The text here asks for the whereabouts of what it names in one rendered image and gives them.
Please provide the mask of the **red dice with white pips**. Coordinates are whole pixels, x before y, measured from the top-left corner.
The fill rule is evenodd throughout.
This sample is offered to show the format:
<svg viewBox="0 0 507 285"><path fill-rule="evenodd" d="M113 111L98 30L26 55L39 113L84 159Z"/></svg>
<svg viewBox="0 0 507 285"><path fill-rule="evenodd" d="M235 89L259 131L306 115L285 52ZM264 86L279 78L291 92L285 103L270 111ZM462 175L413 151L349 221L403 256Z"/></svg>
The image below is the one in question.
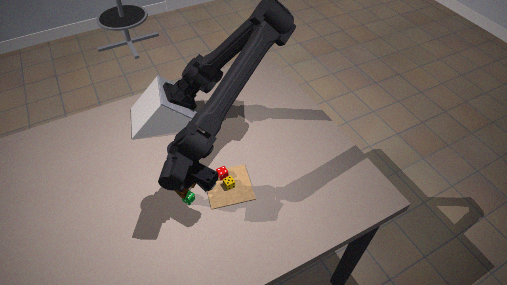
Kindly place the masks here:
<svg viewBox="0 0 507 285"><path fill-rule="evenodd" d="M225 166L218 168L217 173L218 173L218 178L220 180L223 180L225 177L229 176L228 170L226 169Z"/></svg>

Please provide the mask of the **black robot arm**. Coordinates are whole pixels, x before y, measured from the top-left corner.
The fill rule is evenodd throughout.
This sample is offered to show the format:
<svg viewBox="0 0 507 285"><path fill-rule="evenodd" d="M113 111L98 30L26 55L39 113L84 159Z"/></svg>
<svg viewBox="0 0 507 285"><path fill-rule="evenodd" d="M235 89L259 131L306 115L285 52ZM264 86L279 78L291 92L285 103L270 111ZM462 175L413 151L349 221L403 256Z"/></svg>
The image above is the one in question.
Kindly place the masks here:
<svg viewBox="0 0 507 285"><path fill-rule="evenodd" d="M251 16L214 51L193 58L181 80L174 85L163 84L170 103L194 110L197 92L209 93L223 76L220 69L240 52L208 102L167 146L160 186L178 190L181 184L187 186L193 180L205 192L214 188L217 171L199 160L213 151L223 119L261 59L274 43L285 45L295 28L293 15L278 0L261 0Z"/></svg>

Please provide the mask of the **tan mat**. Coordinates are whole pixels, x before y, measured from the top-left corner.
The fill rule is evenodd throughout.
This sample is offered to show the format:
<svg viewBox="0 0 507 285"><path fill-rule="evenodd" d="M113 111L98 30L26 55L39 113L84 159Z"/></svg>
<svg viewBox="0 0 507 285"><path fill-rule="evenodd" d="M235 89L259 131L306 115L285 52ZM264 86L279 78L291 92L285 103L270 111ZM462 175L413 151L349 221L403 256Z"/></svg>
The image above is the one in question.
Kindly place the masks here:
<svg viewBox="0 0 507 285"><path fill-rule="evenodd" d="M226 190L223 180L218 178L214 188L208 191L211 209L218 209L224 206L235 205L251 200L255 200L255 193L252 189L245 165L226 168L229 176L235 180L235 187Z"/></svg>

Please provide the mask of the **green dice with white pips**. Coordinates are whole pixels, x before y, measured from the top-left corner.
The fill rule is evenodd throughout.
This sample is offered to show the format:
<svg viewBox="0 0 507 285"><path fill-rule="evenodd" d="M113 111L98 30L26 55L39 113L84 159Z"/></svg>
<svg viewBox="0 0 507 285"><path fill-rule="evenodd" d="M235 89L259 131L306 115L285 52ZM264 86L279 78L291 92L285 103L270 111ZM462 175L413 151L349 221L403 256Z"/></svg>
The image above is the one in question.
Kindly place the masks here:
<svg viewBox="0 0 507 285"><path fill-rule="evenodd" d="M187 203L188 205L191 205L191 203L195 200L195 194L191 191L188 191L187 196L185 199L182 198L182 201Z"/></svg>

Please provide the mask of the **yellow dice with black pips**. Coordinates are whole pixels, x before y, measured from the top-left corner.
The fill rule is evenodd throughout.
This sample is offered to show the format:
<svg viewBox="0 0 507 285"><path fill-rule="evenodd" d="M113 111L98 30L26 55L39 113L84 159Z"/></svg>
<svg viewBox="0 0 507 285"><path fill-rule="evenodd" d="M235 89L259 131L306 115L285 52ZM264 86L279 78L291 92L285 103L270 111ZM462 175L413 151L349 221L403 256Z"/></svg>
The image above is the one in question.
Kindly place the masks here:
<svg viewBox="0 0 507 285"><path fill-rule="evenodd" d="M226 190L233 189L235 187L235 180L232 176L225 177L223 179L223 185L225 186Z"/></svg>

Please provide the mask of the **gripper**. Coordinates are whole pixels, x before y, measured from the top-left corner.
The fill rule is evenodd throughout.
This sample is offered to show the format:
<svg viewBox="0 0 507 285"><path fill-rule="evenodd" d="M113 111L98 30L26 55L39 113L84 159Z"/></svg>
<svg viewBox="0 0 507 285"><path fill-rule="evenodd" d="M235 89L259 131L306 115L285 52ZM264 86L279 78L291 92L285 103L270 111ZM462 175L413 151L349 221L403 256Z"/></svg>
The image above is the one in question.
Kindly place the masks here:
<svg viewBox="0 0 507 285"><path fill-rule="evenodd" d="M180 189L178 190L174 190L181 198L185 199L185 197L187 196L187 193L188 193L188 189L191 187L191 188L194 188L195 185L197 183L195 183L193 180L191 180L187 186L181 184L181 187Z"/></svg>

